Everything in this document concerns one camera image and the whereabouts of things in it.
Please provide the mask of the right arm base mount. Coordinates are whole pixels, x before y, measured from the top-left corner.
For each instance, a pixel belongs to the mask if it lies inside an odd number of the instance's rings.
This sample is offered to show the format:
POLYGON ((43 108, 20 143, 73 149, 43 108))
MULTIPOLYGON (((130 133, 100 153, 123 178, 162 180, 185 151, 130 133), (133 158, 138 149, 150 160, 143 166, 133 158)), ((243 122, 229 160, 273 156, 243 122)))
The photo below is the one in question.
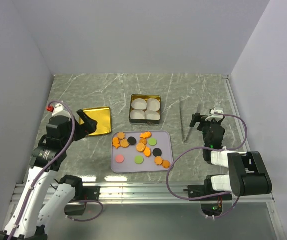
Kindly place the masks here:
POLYGON ((188 185, 184 190, 188 194, 189 201, 193 201, 193 198, 201 198, 201 212, 206 217, 220 217, 224 213, 224 202, 231 201, 233 199, 231 194, 216 195, 205 198, 208 195, 215 195, 222 193, 221 191, 215 191, 212 186, 205 185, 188 185))

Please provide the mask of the orange waffle round cookie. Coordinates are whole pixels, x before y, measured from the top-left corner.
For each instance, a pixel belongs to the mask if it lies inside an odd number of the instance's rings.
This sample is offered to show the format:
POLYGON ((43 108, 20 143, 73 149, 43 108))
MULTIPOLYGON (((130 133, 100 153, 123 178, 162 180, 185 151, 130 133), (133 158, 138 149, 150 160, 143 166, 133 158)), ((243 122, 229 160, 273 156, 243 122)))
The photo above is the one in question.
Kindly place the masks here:
POLYGON ((128 140, 127 140, 126 138, 124 138, 124 139, 122 139, 122 140, 120 141, 120 145, 121 145, 121 147, 123 147, 123 148, 128 148, 128 147, 130 146, 130 144, 129 144, 129 142, 128 142, 128 140))

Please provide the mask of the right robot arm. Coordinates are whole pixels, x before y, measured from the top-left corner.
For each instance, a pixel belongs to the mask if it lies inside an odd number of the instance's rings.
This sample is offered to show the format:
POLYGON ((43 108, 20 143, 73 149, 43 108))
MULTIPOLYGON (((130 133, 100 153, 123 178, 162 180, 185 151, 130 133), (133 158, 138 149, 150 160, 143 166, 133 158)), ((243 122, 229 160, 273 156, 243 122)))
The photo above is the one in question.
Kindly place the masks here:
POLYGON ((273 185, 261 154, 257 151, 238 152, 224 148, 224 119, 223 112, 212 109, 209 116, 193 114, 189 125, 193 128, 199 124, 197 130, 203 136, 204 160, 209 165, 228 169, 226 175, 206 178, 203 188, 205 197, 214 200, 221 192, 233 193, 237 197, 270 194, 273 185))

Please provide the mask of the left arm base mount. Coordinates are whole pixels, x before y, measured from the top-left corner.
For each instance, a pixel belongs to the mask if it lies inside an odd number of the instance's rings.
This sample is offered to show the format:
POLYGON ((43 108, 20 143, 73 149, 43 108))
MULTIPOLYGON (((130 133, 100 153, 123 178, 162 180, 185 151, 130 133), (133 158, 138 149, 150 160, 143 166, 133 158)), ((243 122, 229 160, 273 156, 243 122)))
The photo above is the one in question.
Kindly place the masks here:
POLYGON ((100 197, 100 186, 84 186, 81 192, 69 202, 64 208, 64 213, 69 217, 79 217, 86 212, 88 204, 98 204, 100 197))

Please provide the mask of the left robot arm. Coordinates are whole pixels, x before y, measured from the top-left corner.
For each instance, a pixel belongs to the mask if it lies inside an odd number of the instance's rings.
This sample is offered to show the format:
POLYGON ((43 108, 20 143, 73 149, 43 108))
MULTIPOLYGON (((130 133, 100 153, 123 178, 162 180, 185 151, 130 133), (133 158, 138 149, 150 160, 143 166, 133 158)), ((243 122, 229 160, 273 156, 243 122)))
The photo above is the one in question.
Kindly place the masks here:
POLYGON ((32 152, 26 185, 12 218, 0 231, 0 240, 46 240, 50 226, 60 212, 70 201, 79 201, 84 195, 83 180, 66 175, 50 200, 44 202, 70 145, 94 133, 98 123, 83 110, 78 110, 77 114, 83 120, 83 124, 79 124, 61 103, 46 109, 52 113, 46 134, 32 152))

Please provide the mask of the metal tongs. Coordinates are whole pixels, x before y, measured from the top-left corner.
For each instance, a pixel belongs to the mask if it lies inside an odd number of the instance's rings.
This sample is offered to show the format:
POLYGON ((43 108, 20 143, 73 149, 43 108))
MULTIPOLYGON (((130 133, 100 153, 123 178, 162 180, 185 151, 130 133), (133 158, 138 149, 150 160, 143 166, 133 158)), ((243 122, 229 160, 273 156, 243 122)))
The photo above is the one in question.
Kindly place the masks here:
POLYGON ((202 105, 199 103, 197 105, 196 111, 192 114, 191 120, 188 123, 184 116, 184 101, 182 98, 179 98, 179 117, 180 117, 180 129, 181 129, 181 139, 183 143, 186 143, 189 140, 189 137, 194 129, 197 121, 195 120, 195 115, 200 114, 202 105))

